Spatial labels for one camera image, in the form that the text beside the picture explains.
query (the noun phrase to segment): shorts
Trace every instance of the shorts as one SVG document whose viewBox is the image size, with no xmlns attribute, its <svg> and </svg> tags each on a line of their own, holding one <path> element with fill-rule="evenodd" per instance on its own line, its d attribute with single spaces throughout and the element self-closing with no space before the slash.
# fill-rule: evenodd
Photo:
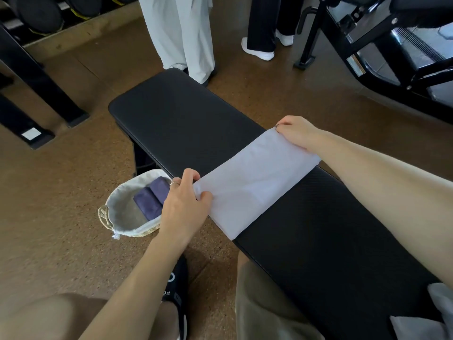
<svg viewBox="0 0 453 340">
<path fill-rule="evenodd" d="M 236 286 L 238 340 L 322 340 L 274 281 L 255 263 L 240 269 Z"/>
</svg>

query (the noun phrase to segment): black sandal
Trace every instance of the black sandal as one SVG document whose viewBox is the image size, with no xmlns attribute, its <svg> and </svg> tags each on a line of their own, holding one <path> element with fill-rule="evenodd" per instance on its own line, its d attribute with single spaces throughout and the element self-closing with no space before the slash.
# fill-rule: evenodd
<svg viewBox="0 0 453 340">
<path fill-rule="evenodd" d="M 179 257 L 178 262 L 173 268 L 167 286 L 164 291 L 162 301 L 173 302 L 178 309 L 179 318 L 179 340 L 187 338 L 187 317 L 186 303 L 187 291 L 189 289 L 189 270 L 184 254 Z"/>
</svg>

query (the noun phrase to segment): white sneaker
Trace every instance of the white sneaker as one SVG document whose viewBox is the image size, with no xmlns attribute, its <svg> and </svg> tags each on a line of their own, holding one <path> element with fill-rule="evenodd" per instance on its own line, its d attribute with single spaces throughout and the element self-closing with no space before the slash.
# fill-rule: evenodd
<svg viewBox="0 0 453 340">
<path fill-rule="evenodd" d="M 279 30 L 275 30 L 275 36 L 280 40 L 280 43 L 285 47 L 292 45 L 294 42 L 294 36 L 284 36 L 283 34 L 280 33 Z"/>
<path fill-rule="evenodd" d="M 241 46 L 242 46 L 242 50 L 244 50 L 246 53 L 257 56 L 258 58 L 261 58 L 262 60 L 270 61 L 272 58 L 274 58 L 273 51 L 272 52 L 263 52 L 263 51 L 247 49 L 247 37 L 242 39 Z"/>
</svg>

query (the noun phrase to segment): hand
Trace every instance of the hand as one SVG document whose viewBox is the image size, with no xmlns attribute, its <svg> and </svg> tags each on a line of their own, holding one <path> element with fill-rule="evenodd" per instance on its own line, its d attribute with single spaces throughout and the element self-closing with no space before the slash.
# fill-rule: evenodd
<svg viewBox="0 0 453 340">
<path fill-rule="evenodd" d="M 280 132 L 291 143 L 310 150 L 312 135 L 320 130 L 308 120 L 295 115 L 287 115 L 277 123 Z"/>
<path fill-rule="evenodd" d="M 200 201 L 195 198 L 193 180 L 200 179 L 200 174 L 187 168 L 183 178 L 174 178 L 170 192 L 162 208 L 159 234 L 174 240 L 181 240 L 184 246 L 205 221 L 211 209 L 212 193 L 201 193 Z"/>
</svg>

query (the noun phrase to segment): brown floor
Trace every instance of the brown floor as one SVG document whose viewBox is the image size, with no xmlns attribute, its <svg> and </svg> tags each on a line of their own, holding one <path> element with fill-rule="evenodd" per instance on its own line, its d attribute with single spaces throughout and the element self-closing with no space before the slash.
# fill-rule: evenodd
<svg viewBox="0 0 453 340">
<path fill-rule="evenodd" d="M 250 0 L 214 0 L 218 75 L 209 89 L 269 128 L 286 114 L 453 179 L 453 128 L 369 97 L 323 36 L 317 60 L 292 68 L 306 31 L 264 62 L 241 51 Z M 131 177 L 131 145 L 107 111 L 117 95 L 162 70 L 144 21 L 44 62 L 49 75 L 91 118 L 74 129 L 23 83 L 2 92 L 57 133 L 31 151 L 0 127 L 0 317 L 60 292 L 109 297 L 149 238 L 115 241 L 96 210 Z M 191 339 L 234 339 L 237 249 L 207 222 L 187 249 Z"/>
</svg>

